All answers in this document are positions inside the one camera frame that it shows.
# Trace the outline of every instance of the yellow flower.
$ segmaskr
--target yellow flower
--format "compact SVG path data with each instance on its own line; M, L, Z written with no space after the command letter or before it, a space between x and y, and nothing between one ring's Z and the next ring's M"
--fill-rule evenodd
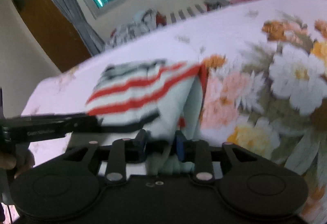
M280 145L278 132L274 131L268 119L263 117L258 119L255 126L252 123L236 126L227 141L266 159L270 159L273 150Z
M315 42L311 54L323 60L325 64L325 75L327 75L327 42Z

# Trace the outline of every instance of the bedsheet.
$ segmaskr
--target bedsheet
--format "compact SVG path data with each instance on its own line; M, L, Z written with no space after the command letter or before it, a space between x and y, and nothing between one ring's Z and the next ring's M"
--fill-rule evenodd
M45 79L22 115L85 111L85 102L108 65L153 59L206 59L211 63L217 56L209 57L216 54L224 62L210 71L208 89L210 85L213 89L207 91L206 100L219 103L209 109L205 102L202 138L213 145L235 142L267 158L281 149L276 162L288 163L309 182L310 197L303 217L323 224L327 221L327 128L323 118L327 109L326 5L327 0L259 0L159 29L95 56L59 77ZM290 72L300 86L291 85L296 81L288 78ZM265 95L274 99L269 110L263 106ZM279 115L290 118L284 120ZM308 134L312 127L317 128L317 137ZM133 137L112 135L106 143L127 136ZM36 164L62 154L69 139L32 143ZM130 173L145 173L145 168L131 167Z

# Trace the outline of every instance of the mattress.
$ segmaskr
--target mattress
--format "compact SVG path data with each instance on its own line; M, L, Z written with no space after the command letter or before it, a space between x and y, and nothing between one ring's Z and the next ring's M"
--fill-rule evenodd
M22 115L84 112L85 102L109 65L153 59L201 62L213 54L226 57L231 64L242 65L249 63L249 59L254 62L260 59L253 51L256 46L276 51L278 41L304 44L305 39L301 36L304 31L312 39L323 42L324 33L327 34L323 22L327 20L326 5L327 0L258 0L191 17L92 57L58 77L43 80L32 93ZM323 54L320 53L319 59L323 61ZM213 133L205 131L203 138L220 145L230 139L234 127L222 127L219 130L222 136L215 136L216 130ZM104 144L127 136L134 135L107 135ZM69 140L70 135L32 143L30 149L35 155L36 165L65 152ZM131 173L143 174L145 168L130 167ZM318 199L317 196L310 197L304 217L310 223L320 224L327 221L327 196L324 190L322 194L322 189L318 191Z

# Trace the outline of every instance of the brown door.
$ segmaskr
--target brown door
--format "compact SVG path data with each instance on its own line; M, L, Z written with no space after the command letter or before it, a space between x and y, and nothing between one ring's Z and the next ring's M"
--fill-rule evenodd
M91 57L74 26L51 0L13 2L34 38L61 72Z

